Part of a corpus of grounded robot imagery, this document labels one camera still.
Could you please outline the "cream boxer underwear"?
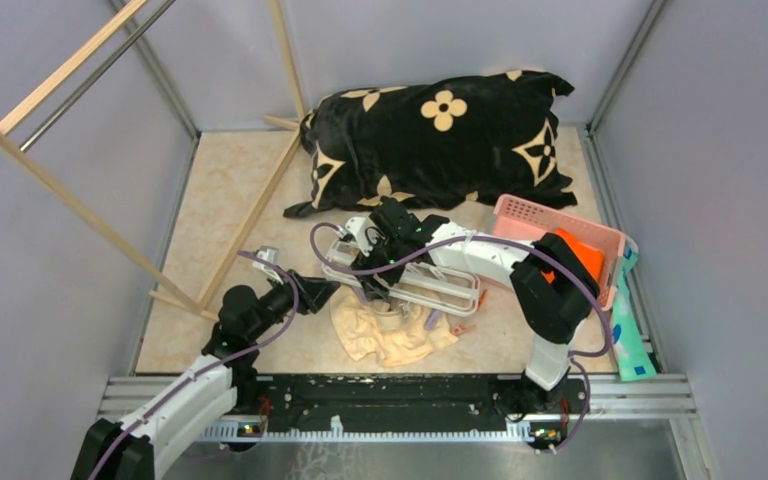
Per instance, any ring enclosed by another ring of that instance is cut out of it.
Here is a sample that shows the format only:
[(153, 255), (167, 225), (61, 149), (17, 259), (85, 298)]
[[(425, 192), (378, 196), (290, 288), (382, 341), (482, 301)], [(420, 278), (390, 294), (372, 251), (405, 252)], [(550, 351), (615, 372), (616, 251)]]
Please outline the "cream boxer underwear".
[(342, 287), (328, 306), (332, 326), (354, 361), (373, 358), (385, 369), (419, 362), (458, 343), (445, 313), (432, 330), (423, 328), (432, 309), (395, 300), (368, 302)]

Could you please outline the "purple clothespin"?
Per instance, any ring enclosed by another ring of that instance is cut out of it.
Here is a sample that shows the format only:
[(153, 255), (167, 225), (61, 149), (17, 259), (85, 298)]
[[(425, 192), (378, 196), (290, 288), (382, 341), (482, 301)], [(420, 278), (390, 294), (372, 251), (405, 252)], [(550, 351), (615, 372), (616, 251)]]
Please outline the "purple clothespin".
[(432, 309), (424, 321), (423, 328), (425, 330), (432, 330), (442, 316), (443, 313), (441, 311)]

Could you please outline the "white clip hanger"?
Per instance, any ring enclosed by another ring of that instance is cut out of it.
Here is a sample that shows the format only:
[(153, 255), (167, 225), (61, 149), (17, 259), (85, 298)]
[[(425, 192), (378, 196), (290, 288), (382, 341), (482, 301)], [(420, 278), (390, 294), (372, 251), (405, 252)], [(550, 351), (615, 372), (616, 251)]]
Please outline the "white clip hanger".
[[(329, 246), (325, 257), (329, 262), (348, 268), (358, 253), (360, 252), (355, 245), (335, 240)], [(325, 263), (322, 263), (322, 272), (330, 280), (361, 288), (356, 276), (339, 272)], [(459, 317), (471, 316), (479, 308), (481, 281), (471, 273), (424, 263), (409, 263), (405, 266), (400, 281), (394, 286), (387, 286), (380, 276), (374, 278), (388, 289), (388, 301), (398, 300), (421, 305)]]

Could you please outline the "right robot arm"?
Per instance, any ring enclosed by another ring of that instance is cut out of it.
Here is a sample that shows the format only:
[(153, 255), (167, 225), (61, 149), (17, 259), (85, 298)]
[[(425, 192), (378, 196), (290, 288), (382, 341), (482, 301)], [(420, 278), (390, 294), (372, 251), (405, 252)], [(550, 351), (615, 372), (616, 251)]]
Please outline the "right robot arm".
[(345, 228), (360, 251), (350, 269), (367, 293), (384, 293), (410, 263), (477, 275), (511, 290), (535, 335), (524, 369), (524, 401), (536, 412), (559, 403), (570, 344), (600, 294), (598, 282), (559, 234), (506, 239), (441, 215), (420, 219), (391, 198), (366, 217), (350, 218)]

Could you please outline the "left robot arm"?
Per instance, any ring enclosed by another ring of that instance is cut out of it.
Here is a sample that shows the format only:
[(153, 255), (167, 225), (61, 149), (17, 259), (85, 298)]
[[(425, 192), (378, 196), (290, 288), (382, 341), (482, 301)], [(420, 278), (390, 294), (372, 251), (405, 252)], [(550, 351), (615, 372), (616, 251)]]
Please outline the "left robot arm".
[(160, 479), (221, 416), (252, 411), (260, 399), (254, 363), (263, 334), (322, 310), (339, 282), (294, 270), (258, 295), (246, 285), (223, 296), (218, 320), (191, 366), (151, 400), (117, 421), (97, 420), (85, 434), (74, 479)]

